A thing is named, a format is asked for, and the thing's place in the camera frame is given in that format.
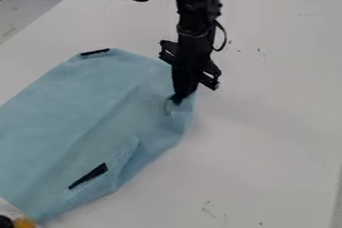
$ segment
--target blue garment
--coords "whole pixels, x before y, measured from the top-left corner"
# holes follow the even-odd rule
[[[172,93],[168,65],[121,50],[60,64],[0,108],[0,197],[42,221],[115,192],[180,141],[193,97]]]

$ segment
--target black metal bracket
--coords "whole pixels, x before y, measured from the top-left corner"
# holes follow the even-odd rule
[[[159,54],[159,58],[172,66],[175,56],[178,53],[178,43],[162,40],[160,45],[162,47],[162,51]],[[214,62],[209,60],[199,77],[199,83],[211,90],[216,90],[219,87],[220,83],[218,79],[221,75],[221,70],[216,64],[214,64]]]

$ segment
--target white table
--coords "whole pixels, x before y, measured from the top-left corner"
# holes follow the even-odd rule
[[[184,140],[50,228],[328,227],[342,161],[341,0],[222,0],[233,40]],[[77,52],[157,56],[174,0],[65,0],[0,47],[0,104]]]

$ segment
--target table surface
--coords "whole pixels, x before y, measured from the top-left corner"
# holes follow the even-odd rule
[[[174,2],[63,1],[0,47],[0,105],[78,52],[156,57],[161,39],[176,39]],[[47,227],[329,226],[342,160],[342,2],[222,2],[232,40],[214,55],[222,85],[199,90],[179,146]]]

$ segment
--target yellow object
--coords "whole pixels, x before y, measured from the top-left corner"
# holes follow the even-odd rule
[[[29,219],[17,219],[14,221],[15,228],[36,228],[36,224]]]

